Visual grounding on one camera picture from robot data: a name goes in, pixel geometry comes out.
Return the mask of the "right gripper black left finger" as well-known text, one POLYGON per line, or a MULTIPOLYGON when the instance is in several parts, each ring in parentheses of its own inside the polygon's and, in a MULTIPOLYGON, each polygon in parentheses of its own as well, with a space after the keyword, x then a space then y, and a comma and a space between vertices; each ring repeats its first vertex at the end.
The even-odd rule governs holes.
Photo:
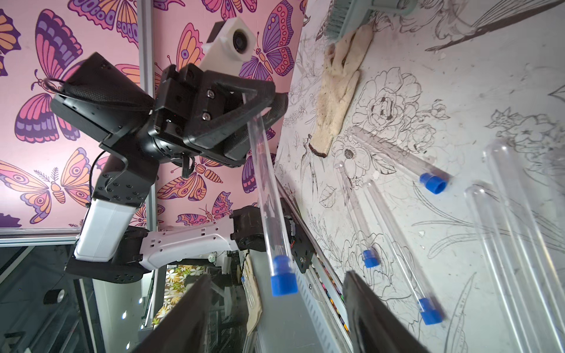
POLYGON ((211 306, 211 285, 210 276, 202 275, 134 351, 203 352, 211 306))

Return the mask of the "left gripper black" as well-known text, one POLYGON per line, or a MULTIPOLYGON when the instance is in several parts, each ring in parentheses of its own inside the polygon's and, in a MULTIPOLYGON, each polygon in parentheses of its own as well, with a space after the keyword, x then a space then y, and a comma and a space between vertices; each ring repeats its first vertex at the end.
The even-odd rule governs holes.
POLYGON ((196 157, 242 166, 267 141, 288 109, 272 81, 203 71, 194 64, 162 73, 148 134, 166 162, 191 167, 196 157))

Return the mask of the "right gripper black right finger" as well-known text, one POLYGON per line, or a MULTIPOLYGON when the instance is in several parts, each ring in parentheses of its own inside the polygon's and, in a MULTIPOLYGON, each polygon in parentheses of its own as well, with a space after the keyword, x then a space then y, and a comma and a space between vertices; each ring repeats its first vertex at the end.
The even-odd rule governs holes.
POLYGON ((343 294, 354 352, 428 351, 353 271, 346 273, 343 294))

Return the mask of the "clear test tube one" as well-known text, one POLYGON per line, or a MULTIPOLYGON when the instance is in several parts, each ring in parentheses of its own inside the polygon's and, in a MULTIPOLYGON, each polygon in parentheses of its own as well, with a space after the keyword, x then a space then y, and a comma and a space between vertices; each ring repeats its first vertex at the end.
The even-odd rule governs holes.
POLYGON ((538 327, 538 303, 515 249, 506 214, 500 203, 479 185, 470 186, 464 194, 517 351, 540 352, 543 340, 538 327))
POLYGON ((297 275, 291 258, 280 194, 272 164, 268 139, 251 154, 258 192, 260 218, 269 260, 272 295, 284 297, 298 293, 297 275))

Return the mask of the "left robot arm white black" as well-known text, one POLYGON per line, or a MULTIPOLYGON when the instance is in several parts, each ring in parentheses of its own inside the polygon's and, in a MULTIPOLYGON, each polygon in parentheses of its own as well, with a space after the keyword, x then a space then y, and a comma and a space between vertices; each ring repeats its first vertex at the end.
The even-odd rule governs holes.
POLYGON ((269 256, 273 294, 297 292, 290 225, 266 142, 267 129, 288 109, 288 96, 273 82, 169 66, 151 97, 96 53, 63 81, 51 108, 109 154, 87 187, 91 200, 67 272, 131 283, 177 260, 254 249, 269 256), (210 219, 182 216, 178 230, 132 226, 160 167, 175 164, 188 180, 199 157, 230 168, 251 160, 257 205, 210 219))

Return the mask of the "test tube blue stopper front-middle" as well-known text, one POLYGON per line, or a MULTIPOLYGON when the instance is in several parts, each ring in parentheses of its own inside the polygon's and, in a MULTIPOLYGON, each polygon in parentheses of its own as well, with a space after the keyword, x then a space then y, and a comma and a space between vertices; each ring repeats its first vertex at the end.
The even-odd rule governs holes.
POLYGON ((363 192, 385 235, 391 253, 401 269, 403 279, 411 291, 411 296, 424 324, 431 326, 442 323, 444 315, 436 304, 434 293, 422 272, 422 266, 412 257, 407 239, 375 181, 371 179, 367 182, 363 187, 363 192))

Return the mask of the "test tube blue stopper front-left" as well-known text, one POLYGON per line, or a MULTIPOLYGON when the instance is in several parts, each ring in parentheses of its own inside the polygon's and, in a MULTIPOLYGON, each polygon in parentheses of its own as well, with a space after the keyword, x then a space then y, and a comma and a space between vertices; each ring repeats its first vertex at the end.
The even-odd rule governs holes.
POLYGON ((372 241, 369 240, 368 223, 364 217, 361 203, 355 193, 353 185, 345 171, 345 165, 342 161, 335 164, 335 169, 338 174, 338 182, 344 196, 344 205, 350 216, 355 236, 361 252, 361 257, 366 268, 372 269, 380 265, 380 260, 375 249, 372 246, 372 241))

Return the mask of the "test tube blue stopper left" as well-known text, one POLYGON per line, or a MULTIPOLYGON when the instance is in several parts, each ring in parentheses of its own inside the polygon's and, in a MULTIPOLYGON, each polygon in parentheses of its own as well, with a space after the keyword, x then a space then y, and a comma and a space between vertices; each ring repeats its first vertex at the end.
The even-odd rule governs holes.
POLYGON ((358 126, 350 127, 347 134, 385 162, 411 176, 432 194, 438 195, 447 188, 450 175, 412 152, 358 126))

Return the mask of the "test tube blue stopper centre two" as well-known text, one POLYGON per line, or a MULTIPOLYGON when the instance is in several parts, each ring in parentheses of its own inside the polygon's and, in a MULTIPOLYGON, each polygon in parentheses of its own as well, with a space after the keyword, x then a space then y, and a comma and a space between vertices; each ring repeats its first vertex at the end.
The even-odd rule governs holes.
POLYGON ((483 154, 503 205, 517 261, 512 273, 526 310, 526 328, 534 334, 534 351, 563 352, 564 290, 536 223, 519 161, 503 139, 492 141, 483 154))

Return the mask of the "test tube blue stopper centre three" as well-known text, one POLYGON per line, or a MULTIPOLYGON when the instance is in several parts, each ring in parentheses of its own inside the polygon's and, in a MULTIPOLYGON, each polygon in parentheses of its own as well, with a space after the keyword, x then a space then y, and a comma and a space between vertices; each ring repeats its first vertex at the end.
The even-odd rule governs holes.
POLYGON ((558 215, 564 214, 564 148, 552 149, 545 154, 543 172, 558 215))

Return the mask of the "beige work glove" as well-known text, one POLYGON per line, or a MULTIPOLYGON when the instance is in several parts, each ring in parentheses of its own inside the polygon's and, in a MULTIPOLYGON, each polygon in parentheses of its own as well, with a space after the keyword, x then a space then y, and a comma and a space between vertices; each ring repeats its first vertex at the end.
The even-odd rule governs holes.
POLYGON ((372 25, 365 24, 326 49, 316 103, 316 129, 309 142, 310 150, 318 157, 328 156, 333 139, 341 132, 373 36, 372 25))

